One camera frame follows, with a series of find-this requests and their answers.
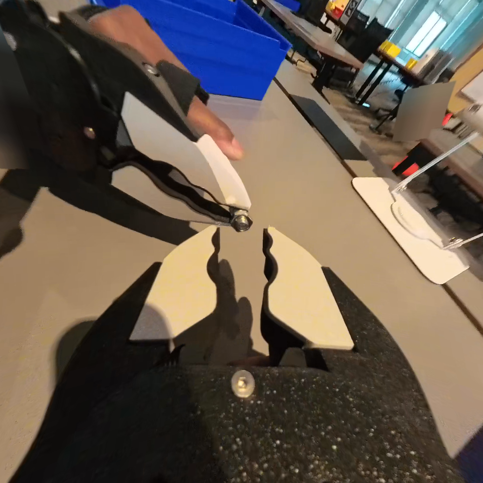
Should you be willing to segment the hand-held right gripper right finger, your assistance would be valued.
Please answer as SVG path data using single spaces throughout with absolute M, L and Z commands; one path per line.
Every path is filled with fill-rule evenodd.
M 273 226 L 263 231 L 262 315 L 302 347 L 351 351 L 355 347 L 321 264 Z

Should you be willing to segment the wooden desk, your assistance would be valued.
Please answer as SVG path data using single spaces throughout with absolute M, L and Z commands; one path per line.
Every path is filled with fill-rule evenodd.
M 347 66 L 359 72 L 363 69 L 364 63 L 358 60 L 349 51 L 343 48 L 328 33 L 307 20 L 297 17 L 288 7 L 277 1 L 262 1 L 263 8 L 268 9 L 276 15 L 290 30 L 293 31 L 297 38 L 301 39 L 306 45 L 317 51 L 323 58 L 323 64 L 317 70 L 317 75 L 312 82 L 312 86 L 317 92 L 322 93 L 329 80 L 333 76 L 336 67 Z M 378 48 L 370 52 L 370 56 L 375 55 L 379 59 L 379 63 L 367 77 L 363 85 L 353 95 L 352 101 L 358 105 L 363 105 L 375 91 L 377 86 L 383 80 L 383 77 L 389 72 L 391 67 L 398 68 L 403 77 L 409 79 L 410 87 L 420 87 L 434 84 L 435 81 L 427 81 L 423 77 L 400 64 L 396 58 L 390 56 L 384 50 Z

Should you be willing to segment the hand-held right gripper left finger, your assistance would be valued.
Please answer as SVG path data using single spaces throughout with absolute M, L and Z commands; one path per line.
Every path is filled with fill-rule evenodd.
M 209 226 L 162 261 L 130 335 L 130 341 L 174 340 L 211 315 L 217 289 L 210 263 L 218 263 L 219 228 Z

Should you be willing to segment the person's left hand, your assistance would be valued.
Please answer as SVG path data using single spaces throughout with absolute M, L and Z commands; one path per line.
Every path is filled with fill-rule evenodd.
M 190 75 L 187 68 L 148 25 L 146 19 L 133 7 L 121 5 L 105 10 L 91 17 L 89 23 L 97 33 L 132 47 L 151 65 L 160 62 L 172 64 Z M 211 136 L 230 160 L 240 160 L 244 151 L 232 131 L 208 108 L 206 96 L 199 88 L 188 89 L 191 103 L 186 116 L 192 126 L 199 133 Z

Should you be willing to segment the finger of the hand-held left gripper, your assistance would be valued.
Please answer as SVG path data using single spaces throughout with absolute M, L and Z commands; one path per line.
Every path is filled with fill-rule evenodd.
M 138 152 L 173 166 L 190 185 L 209 193 L 218 204 L 250 210 L 251 200 L 238 172 L 209 135 L 190 141 L 128 92 L 121 119 Z
M 204 197 L 205 190 L 194 186 L 177 168 L 163 161 L 154 161 L 131 147 L 120 150 L 112 166 L 112 186 L 134 200 L 162 211 L 165 195 L 182 203 L 192 214 L 188 221 L 229 226 L 232 214 L 229 209 Z

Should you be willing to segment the blue plastic storage bin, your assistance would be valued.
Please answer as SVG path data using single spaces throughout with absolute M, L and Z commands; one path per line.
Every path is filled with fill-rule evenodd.
M 90 1 L 130 5 L 209 94 L 261 101 L 291 43 L 245 1 Z

